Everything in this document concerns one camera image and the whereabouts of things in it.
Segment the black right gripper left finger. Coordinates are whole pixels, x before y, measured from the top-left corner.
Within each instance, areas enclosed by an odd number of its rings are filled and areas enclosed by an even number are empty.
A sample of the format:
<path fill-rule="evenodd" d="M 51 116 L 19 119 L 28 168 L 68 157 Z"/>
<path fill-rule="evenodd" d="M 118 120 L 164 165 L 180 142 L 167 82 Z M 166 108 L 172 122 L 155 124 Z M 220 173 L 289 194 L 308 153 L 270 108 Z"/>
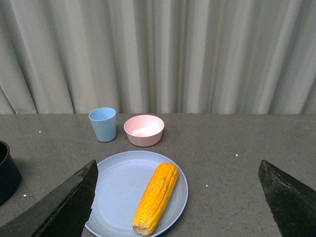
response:
<path fill-rule="evenodd" d="M 0 228 L 2 237 L 80 237 L 91 214 L 98 168 L 92 160 Z"/>

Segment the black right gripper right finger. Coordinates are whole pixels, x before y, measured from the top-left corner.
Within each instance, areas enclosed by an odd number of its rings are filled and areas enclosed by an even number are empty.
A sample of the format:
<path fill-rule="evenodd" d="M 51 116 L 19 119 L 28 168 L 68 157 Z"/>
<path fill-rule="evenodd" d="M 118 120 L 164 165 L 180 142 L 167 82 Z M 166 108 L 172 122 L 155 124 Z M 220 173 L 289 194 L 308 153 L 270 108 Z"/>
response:
<path fill-rule="evenodd" d="M 316 191 L 262 160 L 258 176 L 274 221 L 283 237 L 316 235 Z"/>

